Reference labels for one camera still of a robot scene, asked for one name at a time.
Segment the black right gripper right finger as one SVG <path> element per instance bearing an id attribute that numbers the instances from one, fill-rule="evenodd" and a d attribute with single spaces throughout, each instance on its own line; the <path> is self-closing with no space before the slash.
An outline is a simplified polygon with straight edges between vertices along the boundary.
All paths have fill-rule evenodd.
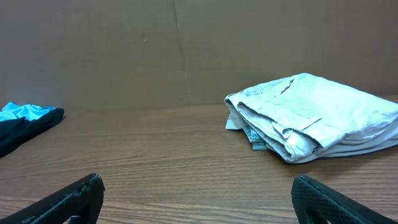
<path id="1" fill-rule="evenodd" d="M 295 177 L 291 196 L 300 224 L 397 224 L 307 175 Z"/>

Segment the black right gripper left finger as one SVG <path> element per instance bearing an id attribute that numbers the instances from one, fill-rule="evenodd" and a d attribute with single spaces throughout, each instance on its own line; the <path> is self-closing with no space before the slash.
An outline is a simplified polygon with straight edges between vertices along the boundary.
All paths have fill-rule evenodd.
<path id="1" fill-rule="evenodd" d="M 104 192 L 102 178 L 98 174 L 89 174 L 1 219 L 1 224 L 95 224 L 103 205 Z"/>

